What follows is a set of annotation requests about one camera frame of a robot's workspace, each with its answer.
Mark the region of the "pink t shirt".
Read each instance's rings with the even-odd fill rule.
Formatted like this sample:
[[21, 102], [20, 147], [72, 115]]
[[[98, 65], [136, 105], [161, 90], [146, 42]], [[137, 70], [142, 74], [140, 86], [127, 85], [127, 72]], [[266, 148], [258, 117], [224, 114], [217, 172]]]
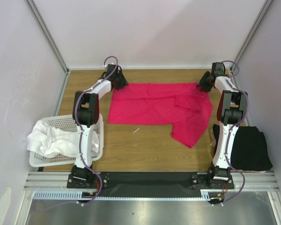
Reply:
[[213, 106], [196, 83], [131, 83], [113, 92], [110, 124], [171, 124], [171, 137], [192, 148], [204, 134]]

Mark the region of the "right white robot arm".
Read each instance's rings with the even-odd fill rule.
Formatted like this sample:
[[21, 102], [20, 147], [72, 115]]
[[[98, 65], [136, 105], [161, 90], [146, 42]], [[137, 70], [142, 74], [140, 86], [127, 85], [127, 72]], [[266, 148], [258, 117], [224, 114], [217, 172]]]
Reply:
[[219, 138], [206, 176], [206, 183], [210, 188], [221, 188], [232, 182], [230, 172], [236, 170], [231, 165], [234, 139], [248, 113], [248, 95], [236, 88], [231, 78], [226, 74], [223, 61], [214, 62], [211, 71], [207, 71], [198, 83], [201, 91], [209, 92], [215, 88], [221, 93], [216, 114], [220, 126]]

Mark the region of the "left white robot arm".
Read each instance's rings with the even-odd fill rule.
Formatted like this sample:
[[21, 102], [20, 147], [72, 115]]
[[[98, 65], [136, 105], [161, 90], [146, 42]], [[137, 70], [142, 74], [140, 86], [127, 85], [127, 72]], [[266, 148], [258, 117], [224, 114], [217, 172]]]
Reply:
[[93, 134], [97, 125], [102, 125], [102, 115], [99, 112], [99, 100], [112, 90], [127, 86], [122, 68], [119, 65], [108, 64], [98, 81], [85, 91], [77, 91], [74, 97], [73, 119], [77, 125], [78, 155], [68, 178], [67, 187], [90, 187], [96, 180], [92, 171], [94, 156], [92, 149]]

